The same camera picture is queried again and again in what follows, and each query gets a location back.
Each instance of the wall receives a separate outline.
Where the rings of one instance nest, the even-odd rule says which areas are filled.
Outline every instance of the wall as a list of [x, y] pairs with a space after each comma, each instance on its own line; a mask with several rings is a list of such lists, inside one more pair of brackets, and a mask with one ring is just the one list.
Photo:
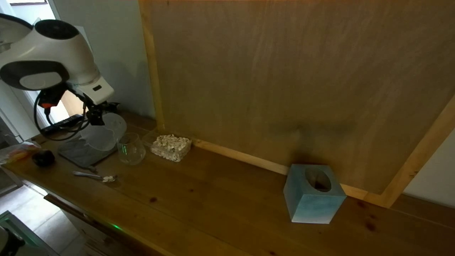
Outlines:
[[42, 20], [54, 20], [54, 14], [49, 5], [15, 5], [12, 6], [16, 17], [34, 24], [37, 18]]
[[441, 144], [404, 193], [455, 208], [455, 130]]
[[111, 102], [155, 117], [137, 0], [54, 0], [61, 20], [84, 27], [102, 75], [115, 89]]

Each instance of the wooden countertop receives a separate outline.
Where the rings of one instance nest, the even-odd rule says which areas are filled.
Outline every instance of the wooden countertop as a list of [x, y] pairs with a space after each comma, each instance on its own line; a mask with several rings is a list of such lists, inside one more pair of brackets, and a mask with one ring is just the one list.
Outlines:
[[[123, 114], [141, 136], [154, 122]], [[75, 177], [58, 156], [38, 168], [31, 159], [4, 168], [83, 209], [164, 255], [452, 255], [454, 210], [407, 197], [395, 209], [347, 198], [329, 225], [291, 223], [286, 177], [200, 148], [174, 163], [147, 152], [135, 166], [114, 154], [97, 165], [102, 184]]]

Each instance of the floor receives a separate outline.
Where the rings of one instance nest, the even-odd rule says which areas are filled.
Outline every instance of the floor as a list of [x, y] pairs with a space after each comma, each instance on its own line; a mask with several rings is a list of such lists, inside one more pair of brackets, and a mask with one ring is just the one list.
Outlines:
[[0, 213], [10, 211], [61, 256], [85, 256], [84, 238], [63, 212], [32, 184], [0, 197]]

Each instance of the glass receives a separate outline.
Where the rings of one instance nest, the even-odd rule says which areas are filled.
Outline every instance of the glass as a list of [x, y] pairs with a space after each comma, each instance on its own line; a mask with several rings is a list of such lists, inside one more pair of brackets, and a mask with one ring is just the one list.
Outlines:
[[145, 157], [145, 148], [137, 133], [126, 133], [117, 140], [118, 157], [126, 164], [138, 164]]

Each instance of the metal spoon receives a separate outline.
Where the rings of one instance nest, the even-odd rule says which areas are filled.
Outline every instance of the metal spoon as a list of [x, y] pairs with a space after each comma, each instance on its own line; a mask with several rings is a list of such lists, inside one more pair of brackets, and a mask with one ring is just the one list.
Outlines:
[[109, 179], [110, 176], [101, 177], [101, 176], [99, 176], [99, 175], [86, 174], [86, 173], [77, 172], [77, 171], [73, 171], [73, 174], [74, 174], [75, 176], [89, 177], [89, 178], [92, 178], [92, 179], [101, 180], [101, 181], [104, 182], [104, 183], [114, 182], [114, 181], [117, 179], [117, 175], [112, 176], [113, 178], [112, 178], [112, 179]]

